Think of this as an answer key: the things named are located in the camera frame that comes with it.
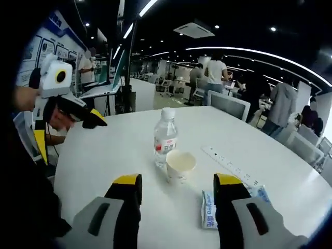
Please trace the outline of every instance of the robotic hand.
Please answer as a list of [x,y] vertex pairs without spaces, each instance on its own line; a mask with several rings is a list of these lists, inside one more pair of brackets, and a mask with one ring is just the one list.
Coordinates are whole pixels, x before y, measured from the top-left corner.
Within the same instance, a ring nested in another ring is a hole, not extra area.
[[107,126],[100,113],[87,107],[86,103],[76,98],[70,91],[73,68],[58,61],[54,54],[48,54],[40,69],[39,96],[36,99],[33,117],[34,135],[41,156],[48,164],[47,146],[45,144],[45,125],[50,121],[55,107],[76,121],[83,120],[83,128]]

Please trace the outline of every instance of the plastic bottle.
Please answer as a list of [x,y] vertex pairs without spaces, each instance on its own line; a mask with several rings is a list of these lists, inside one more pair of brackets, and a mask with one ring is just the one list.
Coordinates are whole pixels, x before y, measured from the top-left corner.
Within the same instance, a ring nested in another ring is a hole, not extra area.
[[158,167],[164,167],[166,154],[176,147],[177,128],[174,123],[175,109],[163,108],[161,119],[155,127],[155,163]]

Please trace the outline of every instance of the black ceiling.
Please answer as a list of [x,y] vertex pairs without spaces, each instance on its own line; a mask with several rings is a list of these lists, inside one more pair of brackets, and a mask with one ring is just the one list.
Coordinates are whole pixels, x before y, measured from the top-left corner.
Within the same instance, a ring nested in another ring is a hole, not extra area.
[[[115,25],[114,10],[116,4],[114,2],[116,1],[85,0],[77,2],[83,22],[91,24],[87,28],[87,35],[85,31],[80,31],[79,34],[85,36],[83,39],[88,46],[95,43],[90,37],[95,34],[97,27],[106,37],[112,38],[116,35],[111,32],[114,32]],[[148,2],[149,0],[126,0],[126,22],[122,27],[121,37],[132,23],[135,14],[138,14]],[[77,21],[77,16],[69,11],[69,8],[60,9],[60,11],[70,12],[63,15],[75,32],[76,30],[82,30],[82,24]],[[327,12],[324,11],[322,6],[317,6],[315,1],[312,0],[262,2],[158,0],[142,18],[139,18],[133,52],[141,54],[135,58],[138,59],[169,51],[168,54],[148,58],[192,62],[197,61],[199,56],[210,55],[214,52],[214,49],[185,50],[186,48],[238,47],[276,54],[307,68],[312,68],[315,61],[319,60],[319,54],[321,54],[319,51],[322,51],[323,47],[327,48],[328,53],[332,50],[332,22],[330,16],[324,13]],[[173,31],[195,18],[209,26],[215,36],[193,39],[185,35],[179,36],[178,33]],[[270,30],[272,26],[276,27],[276,32]],[[227,66],[241,69],[248,68],[283,82],[298,82],[300,80],[299,77],[287,73],[286,70],[280,70],[281,67],[311,81],[323,92],[331,90],[331,87],[322,80],[288,62],[252,52],[236,50],[223,50],[223,52],[228,55],[225,58]],[[315,70],[331,82],[332,59],[328,59],[324,60],[324,65],[316,66]],[[264,61],[278,67],[257,61]],[[274,85],[277,83],[274,80],[269,80],[269,82]],[[318,88],[313,87],[313,93],[317,91]]]

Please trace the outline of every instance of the white paper cup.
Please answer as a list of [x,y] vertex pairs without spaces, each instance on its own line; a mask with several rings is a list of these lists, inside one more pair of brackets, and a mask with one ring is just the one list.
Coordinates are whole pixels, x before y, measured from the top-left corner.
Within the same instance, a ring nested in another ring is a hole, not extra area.
[[195,157],[189,152],[172,150],[166,156],[167,175],[169,183],[183,183],[196,166]]

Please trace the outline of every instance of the table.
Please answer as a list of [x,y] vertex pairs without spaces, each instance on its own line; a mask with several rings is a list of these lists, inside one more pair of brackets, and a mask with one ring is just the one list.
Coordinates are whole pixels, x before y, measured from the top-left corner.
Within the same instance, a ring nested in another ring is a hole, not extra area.
[[54,190],[70,224],[85,205],[104,196],[121,175],[143,177],[138,248],[219,248],[217,230],[201,229],[202,190],[213,174],[227,171],[201,146],[213,146],[233,165],[265,185],[284,225],[310,236],[329,210],[332,189],[306,162],[274,139],[210,106],[177,108],[177,148],[191,152],[197,166],[186,184],[174,188],[154,166],[154,126],[160,110],[105,117],[107,127],[69,130],[58,161]]

